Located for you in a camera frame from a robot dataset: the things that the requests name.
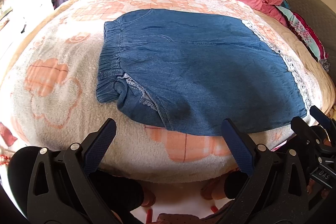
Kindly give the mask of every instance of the white floor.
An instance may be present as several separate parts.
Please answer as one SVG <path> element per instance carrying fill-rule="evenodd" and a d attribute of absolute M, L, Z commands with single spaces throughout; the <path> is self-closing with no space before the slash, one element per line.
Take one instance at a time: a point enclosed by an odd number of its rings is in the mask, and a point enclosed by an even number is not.
<path fill-rule="evenodd" d="M 201 198 L 200 190 L 206 182 L 154 184 L 140 182 L 156 195 L 156 203 L 153 206 L 153 222 L 160 213 L 168 214 L 190 214 L 199 218 L 212 214 L 211 206 L 221 208 L 229 199 L 207 201 Z M 146 222 L 147 210 L 137 208 L 132 214 Z"/>

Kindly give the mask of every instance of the blue gripper pad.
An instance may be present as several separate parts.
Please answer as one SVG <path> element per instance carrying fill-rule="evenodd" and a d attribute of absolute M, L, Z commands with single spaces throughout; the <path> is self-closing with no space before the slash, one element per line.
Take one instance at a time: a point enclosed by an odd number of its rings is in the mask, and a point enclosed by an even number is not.
<path fill-rule="evenodd" d="M 85 175 L 88 176 L 97 170 L 98 165 L 116 136 L 116 132 L 117 125 L 113 119 L 109 118 L 97 132 L 89 134 L 93 134 L 92 136 L 95 138 L 83 156 L 83 170 Z"/>
<path fill-rule="evenodd" d="M 331 130 L 331 120 L 318 107 L 312 106 L 309 113 L 324 129 Z"/>
<path fill-rule="evenodd" d="M 240 133 L 230 119 L 222 122 L 221 132 L 240 170 L 251 177 L 254 172 L 255 143 L 249 135 Z"/>

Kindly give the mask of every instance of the black pants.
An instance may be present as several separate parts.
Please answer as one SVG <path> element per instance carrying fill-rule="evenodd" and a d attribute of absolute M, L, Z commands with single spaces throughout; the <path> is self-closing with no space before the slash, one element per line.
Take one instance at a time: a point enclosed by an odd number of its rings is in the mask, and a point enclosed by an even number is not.
<path fill-rule="evenodd" d="M 139 183 L 100 170 L 91 173 L 89 178 L 107 206 L 124 224 L 143 224 L 130 213 L 143 203 L 143 190 Z"/>

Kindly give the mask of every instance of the orange and white blanket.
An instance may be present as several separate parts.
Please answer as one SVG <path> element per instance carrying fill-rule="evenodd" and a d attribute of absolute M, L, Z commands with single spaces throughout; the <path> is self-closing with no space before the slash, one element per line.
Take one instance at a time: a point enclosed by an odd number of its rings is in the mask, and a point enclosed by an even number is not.
<path fill-rule="evenodd" d="M 115 102 L 98 103 L 96 75 L 104 22 L 149 8 L 221 14 L 243 20 L 260 39 L 281 50 L 304 100 L 325 113 L 331 109 L 334 85 L 302 42 L 276 20 L 242 2 L 71 0 L 28 36 L 30 40 L 22 43 L 8 68 L 1 68 L 6 77 L 0 89 L 0 121 L 24 142 L 58 150 L 81 142 L 111 117 L 117 123 L 117 135 L 101 167 L 133 179 L 190 182 L 235 168 L 221 137 L 192 136 L 146 126 L 119 112 Z M 305 120 L 310 125 L 314 123 L 310 115 Z M 256 143 L 272 149 L 292 133 L 290 126 L 284 126 L 251 136 Z"/>

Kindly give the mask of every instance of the denim garment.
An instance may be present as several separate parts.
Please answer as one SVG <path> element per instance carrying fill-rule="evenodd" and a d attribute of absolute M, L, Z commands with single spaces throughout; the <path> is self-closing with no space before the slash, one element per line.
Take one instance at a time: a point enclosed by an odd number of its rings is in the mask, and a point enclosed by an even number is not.
<path fill-rule="evenodd" d="M 306 116 L 281 56 L 239 19 L 137 10 L 104 32 L 97 99 L 134 121 L 218 136 L 225 118 L 253 133 Z"/>

